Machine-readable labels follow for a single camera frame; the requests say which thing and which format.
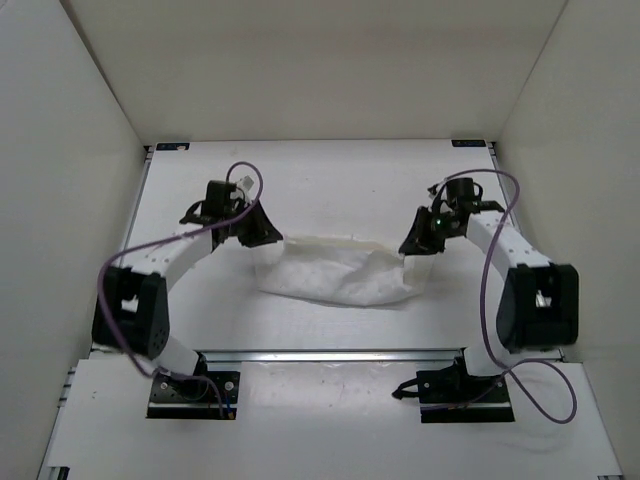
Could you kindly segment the white pleated skirt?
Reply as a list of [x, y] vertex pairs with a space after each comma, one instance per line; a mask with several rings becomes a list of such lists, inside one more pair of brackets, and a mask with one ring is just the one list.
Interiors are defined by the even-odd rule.
[[252, 250], [258, 288], [347, 307], [379, 307], [421, 295], [431, 256], [405, 256], [374, 241], [288, 236]]

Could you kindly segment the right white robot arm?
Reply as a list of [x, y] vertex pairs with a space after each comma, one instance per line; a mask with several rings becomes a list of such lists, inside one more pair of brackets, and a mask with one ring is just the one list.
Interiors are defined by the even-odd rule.
[[462, 352], [448, 376], [449, 391], [471, 400], [484, 377], [497, 376], [528, 353], [576, 343], [579, 274], [536, 250], [512, 224], [510, 206], [483, 197], [469, 172], [430, 187], [430, 206], [418, 208], [399, 248], [404, 256], [431, 256], [450, 239], [464, 238], [485, 256], [481, 273], [481, 343]]

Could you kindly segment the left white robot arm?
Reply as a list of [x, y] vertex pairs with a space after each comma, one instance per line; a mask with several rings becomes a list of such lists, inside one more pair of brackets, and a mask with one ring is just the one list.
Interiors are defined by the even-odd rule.
[[260, 201], [250, 196], [253, 180], [212, 180], [205, 198], [192, 204], [179, 220], [176, 239], [145, 249], [146, 254], [125, 266], [109, 266], [101, 281], [103, 300], [96, 304], [94, 343], [142, 357], [174, 377], [188, 398], [208, 389], [203, 355], [170, 332], [169, 292], [189, 269], [235, 238], [245, 248], [278, 243], [282, 234], [268, 219]]

